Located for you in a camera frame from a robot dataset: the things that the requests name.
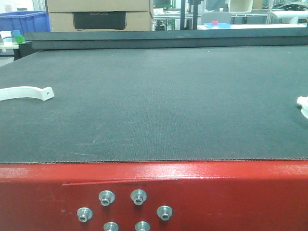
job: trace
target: green object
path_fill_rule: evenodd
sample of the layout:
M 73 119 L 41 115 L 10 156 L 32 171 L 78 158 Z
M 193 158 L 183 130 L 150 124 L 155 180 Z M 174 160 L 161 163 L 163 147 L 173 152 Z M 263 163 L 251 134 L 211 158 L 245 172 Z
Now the green object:
M 16 40 L 16 42 L 18 43 L 18 44 L 22 44 L 22 43 L 24 43 L 25 42 L 25 37 L 24 36 L 16 36 L 15 37 L 15 40 Z

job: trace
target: metal pole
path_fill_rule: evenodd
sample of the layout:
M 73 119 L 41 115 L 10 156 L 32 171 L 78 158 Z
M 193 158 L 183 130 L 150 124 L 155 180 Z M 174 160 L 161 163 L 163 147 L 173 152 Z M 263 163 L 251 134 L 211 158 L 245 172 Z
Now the metal pole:
M 266 19 L 266 23 L 269 24 L 271 22 L 271 13 L 273 11 L 273 5 L 275 0 L 269 0 L 269 11 L 268 11 L 268 17 Z
M 181 17 L 180 17 L 180 30 L 185 29 L 185 10 L 186 0 L 181 0 Z
M 199 5 L 198 5 L 199 0 L 194 0 L 193 1 L 193 15 L 192 15 L 192 29 L 196 30 L 197 29 L 197 24 L 198 24 L 198 10 L 199 10 Z

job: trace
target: cardboard box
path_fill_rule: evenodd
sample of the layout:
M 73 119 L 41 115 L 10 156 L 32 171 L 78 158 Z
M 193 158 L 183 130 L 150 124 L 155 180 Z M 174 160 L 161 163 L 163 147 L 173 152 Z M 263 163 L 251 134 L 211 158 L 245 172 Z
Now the cardboard box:
M 48 12 L 147 11 L 153 14 L 153 0 L 47 0 Z
M 54 32 L 153 29 L 153 0 L 47 0 L 47 10 L 51 31 Z
M 149 31 L 153 28 L 153 18 L 149 12 L 126 12 L 125 29 L 84 29 L 77 30 L 74 27 L 72 12 L 50 13 L 51 31 Z

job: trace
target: blue plastic crate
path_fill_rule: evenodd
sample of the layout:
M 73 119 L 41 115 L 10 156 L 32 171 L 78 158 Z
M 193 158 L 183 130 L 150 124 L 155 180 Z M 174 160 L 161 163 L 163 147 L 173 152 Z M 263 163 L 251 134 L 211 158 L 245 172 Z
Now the blue plastic crate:
M 0 13 L 0 31 L 19 30 L 25 32 L 50 31 L 49 16 L 45 11 L 16 11 Z

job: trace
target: white container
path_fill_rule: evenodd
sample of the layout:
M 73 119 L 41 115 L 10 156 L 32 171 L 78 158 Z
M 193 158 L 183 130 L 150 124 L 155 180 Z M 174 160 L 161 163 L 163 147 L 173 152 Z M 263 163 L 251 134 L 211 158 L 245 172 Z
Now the white container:
M 248 13 L 252 11 L 253 0 L 230 0 L 229 12 Z
M 13 45 L 12 42 L 12 33 L 10 31 L 0 31 L 0 36 L 2 38 L 3 44 L 5 46 Z

